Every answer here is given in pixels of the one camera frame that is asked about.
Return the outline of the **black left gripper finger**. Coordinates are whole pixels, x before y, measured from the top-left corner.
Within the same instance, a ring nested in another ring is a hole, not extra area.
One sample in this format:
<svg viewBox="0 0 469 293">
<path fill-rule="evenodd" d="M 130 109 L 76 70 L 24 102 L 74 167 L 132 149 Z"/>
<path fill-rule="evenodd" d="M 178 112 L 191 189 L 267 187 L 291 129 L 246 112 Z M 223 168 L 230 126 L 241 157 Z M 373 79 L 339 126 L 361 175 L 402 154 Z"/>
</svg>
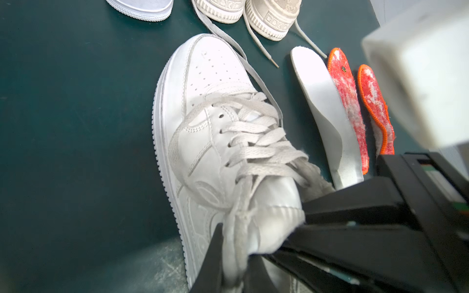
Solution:
<svg viewBox="0 0 469 293">
<path fill-rule="evenodd" d="M 192 293 L 223 293 L 227 289 L 224 287 L 222 268 L 222 243 L 224 240 L 222 228 L 221 223 L 217 224 L 201 270 L 190 289 Z M 260 255 L 249 258 L 242 286 L 243 293 L 278 292 Z"/>
</svg>

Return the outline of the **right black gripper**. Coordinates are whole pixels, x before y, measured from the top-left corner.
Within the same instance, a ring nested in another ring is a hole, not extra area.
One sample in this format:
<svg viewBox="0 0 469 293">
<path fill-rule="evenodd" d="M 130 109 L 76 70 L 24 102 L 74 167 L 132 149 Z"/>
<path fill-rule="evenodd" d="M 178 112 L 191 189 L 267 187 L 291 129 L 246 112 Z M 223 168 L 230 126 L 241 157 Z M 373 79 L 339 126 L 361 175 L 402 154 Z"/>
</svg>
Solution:
<svg viewBox="0 0 469 293">
<path fill-rule="evenodd" d="M 268 259 L 315 293 L 469 290 L 469 182 L 438 153 L 382 155 L 304 211 Z"/>
</svg>

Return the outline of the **white sneaker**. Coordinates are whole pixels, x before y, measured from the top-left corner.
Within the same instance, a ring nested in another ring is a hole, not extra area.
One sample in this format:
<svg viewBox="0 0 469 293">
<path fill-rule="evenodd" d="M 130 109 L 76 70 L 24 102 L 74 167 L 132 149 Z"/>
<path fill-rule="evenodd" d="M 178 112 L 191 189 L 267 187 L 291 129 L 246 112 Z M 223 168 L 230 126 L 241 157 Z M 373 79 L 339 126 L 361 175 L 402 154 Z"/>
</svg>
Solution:
<svg viewBox="0 0 469 293">
<path fill-rule="evenodd" d="M 238 293 L 248 259 L 275 252 L 305 222 L 302 204 L 334 191 L 287 139 L 277 109 L 234 49 L 212 34 L 166 63 L 152 113 L 155 154 L 177 221 L 188 285 L 222 225 L 222 289 Z"/>
<path fill-rule="evenodd" d="M 164 21 L 172 13 L 173 0 L 106 0 L 118 12 L 147 22 Z"/>
</svg>

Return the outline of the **red orange insole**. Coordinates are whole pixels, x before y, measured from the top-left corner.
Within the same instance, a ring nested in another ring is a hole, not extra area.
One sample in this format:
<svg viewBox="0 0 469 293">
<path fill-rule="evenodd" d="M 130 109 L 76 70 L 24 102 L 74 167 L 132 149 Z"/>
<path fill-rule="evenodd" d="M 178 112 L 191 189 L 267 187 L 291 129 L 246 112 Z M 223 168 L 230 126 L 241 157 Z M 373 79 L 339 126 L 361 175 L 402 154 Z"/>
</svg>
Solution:
<svg viewBox="0 0 469 293">
<path fill-rule="evenodd" d="M 352 74 L 344 52 L 340 48 L 334 48 L 330 52 L 327 69 L 338 90 L 348 119 L 355 131 L 360 150 L 362 174 L 365 175 L 368 173 L 370 166 L 370 157 L 366 142 L 366 128 L 361 114 L 354 75 Z"/>
</svg>

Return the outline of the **white foam insole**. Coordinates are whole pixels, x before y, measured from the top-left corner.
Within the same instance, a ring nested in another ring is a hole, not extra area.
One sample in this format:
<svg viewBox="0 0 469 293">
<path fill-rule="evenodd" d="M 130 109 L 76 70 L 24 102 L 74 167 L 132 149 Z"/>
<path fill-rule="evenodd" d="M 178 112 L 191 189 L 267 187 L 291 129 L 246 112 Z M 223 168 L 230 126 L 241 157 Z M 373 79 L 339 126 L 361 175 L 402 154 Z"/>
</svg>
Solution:
<svg viewBox="0 0 469 293">
<path fill-rule="evenodd" d="M 290 56 L 320 132 L 335 188 L 363 182 L 359 144 L 322 57 L 303 46 L 293 48 Z"/>
</svg>

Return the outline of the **beige lace sneaker with laces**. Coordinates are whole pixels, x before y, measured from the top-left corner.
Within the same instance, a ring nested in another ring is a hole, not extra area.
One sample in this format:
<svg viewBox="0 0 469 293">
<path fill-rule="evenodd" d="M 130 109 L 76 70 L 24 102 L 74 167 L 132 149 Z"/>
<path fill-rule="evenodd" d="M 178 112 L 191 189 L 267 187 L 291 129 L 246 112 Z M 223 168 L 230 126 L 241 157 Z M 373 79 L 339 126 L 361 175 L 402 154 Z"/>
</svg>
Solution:
<svg viewBox="0 0 469 293">
<path fill-rule="evenodd" d="M 262 45 L 256 34 L 268 40 L 281 41 L 295 27 L 298 34 L 323 58 L 327 55 L 300 28 L 298 15 L 301 0 L 247 0 L 243 17 L 246 28 L 262 53 L 273 61 L 272 56 Z"/>
</svg>

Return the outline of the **white sneaker front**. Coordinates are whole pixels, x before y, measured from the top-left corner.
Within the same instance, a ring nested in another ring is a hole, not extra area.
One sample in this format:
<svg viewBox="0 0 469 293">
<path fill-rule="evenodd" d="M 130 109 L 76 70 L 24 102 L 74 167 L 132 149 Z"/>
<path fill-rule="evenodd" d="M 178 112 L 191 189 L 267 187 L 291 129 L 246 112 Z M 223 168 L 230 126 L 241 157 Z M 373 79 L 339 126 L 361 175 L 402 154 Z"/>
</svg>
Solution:
<svg viewBox="0 0 469 293">
<path fill-rule="evenodd" d="M 164 21 L 172 13 L 173 0 L 106 0 L 118 12 L 147 22 Z"/>
</svg>

